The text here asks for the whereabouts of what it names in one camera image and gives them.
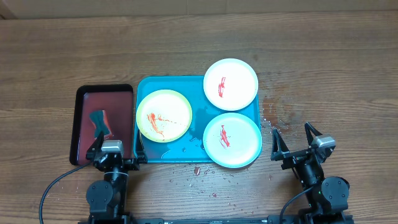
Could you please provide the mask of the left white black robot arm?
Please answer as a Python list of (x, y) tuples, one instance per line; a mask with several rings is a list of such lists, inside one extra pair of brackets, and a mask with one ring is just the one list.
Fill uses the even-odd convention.
[(132, 159), (123, 158), (123, 154), (122, 141), (105, 140), (102, 131), (87, 150), (86, 158), (104, 173), (103, 179), (93, 182), (86, 191), (86, 201), (90, 206), (88, 223), (137, 223), (125, 211), (128, 172), (139, 170), (148, 158), (142, 149)]

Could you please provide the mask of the green orange scrub sponge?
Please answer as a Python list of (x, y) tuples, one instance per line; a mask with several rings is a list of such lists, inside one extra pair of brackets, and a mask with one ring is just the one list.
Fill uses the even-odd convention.
[(100, 133), (104, 134), (105, 139), (113, 137), (113, 132), (108, 122), (105, 110), (96, 110), (89, 115), (90, 121), (93, 123), (95, 131), (94, 137), (97, 138)]

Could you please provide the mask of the yellow-green plastic plate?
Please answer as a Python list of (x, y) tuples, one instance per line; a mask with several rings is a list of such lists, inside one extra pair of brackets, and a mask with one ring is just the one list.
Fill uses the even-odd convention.
[(139, 103), (136, 124), (141, 134), (154, 142), (167, 143), (182, 137), (191, 125), (189, 101), (174, 90), (157, 90)]

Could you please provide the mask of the light blue plastic plate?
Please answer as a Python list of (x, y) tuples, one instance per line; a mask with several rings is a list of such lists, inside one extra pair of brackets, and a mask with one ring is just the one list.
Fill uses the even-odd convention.
[(213, 118), (203, 133), (208, 157), (220, 166), (237, 169), (253, 163), (262, 152), (261, 130), (249, 117), (224, 113)]

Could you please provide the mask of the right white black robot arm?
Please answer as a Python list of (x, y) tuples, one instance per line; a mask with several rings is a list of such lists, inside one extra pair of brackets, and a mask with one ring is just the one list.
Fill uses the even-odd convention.
[[(276, 129), (272, 131), (271, 160), (282, 161), (283, 170), (291, 169), (303, 191), (291, 198), (278, 216), (268, 216), (268, 223), (353, 223), (353, 217), (344, 214), (348, 209), (349, 182), (342, 177), (325, 177), (322, 169), (322, 163), (336, 147), (335, 140), (310, 123), (305, 123), (304, 128), (308, 147), (295, 152), (289, 151)], [(303, 195), (309, 207), (296, 215), (286, 215), (287, 207)]]

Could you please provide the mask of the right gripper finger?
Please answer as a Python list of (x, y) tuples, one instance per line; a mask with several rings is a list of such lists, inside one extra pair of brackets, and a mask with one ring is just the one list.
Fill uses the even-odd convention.
[(290, 154), (289, 148), (285, 144), (278, 130), (272, 130), (272, 152), (271, 160), (280, 161)]
[(315, 129), (309, 122), (306, 122), (304, 124), (304, 128), (305, 128), (308, 145), (311, 146), (314, 137), (321, 136), (322, 134), (317, 129)]

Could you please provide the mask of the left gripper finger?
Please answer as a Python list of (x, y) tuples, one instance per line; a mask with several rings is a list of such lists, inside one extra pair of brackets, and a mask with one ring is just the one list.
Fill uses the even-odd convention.
[(87, 153), (94, 153), (96, 151), (99, 151), (101, 149), (103, 141), (104, 141), (104, 132), (100, 131), (99, 134), (97, 135), (95, 141), (92, 143), (92, 145), (87, 150)]
[(140, 164), (147, 163), (147, 155), (144, 150), (144, 146), (142, 144), (142, 134), (140, 131), (136, 134), (136, 143), (135, 143), (135, 156)]

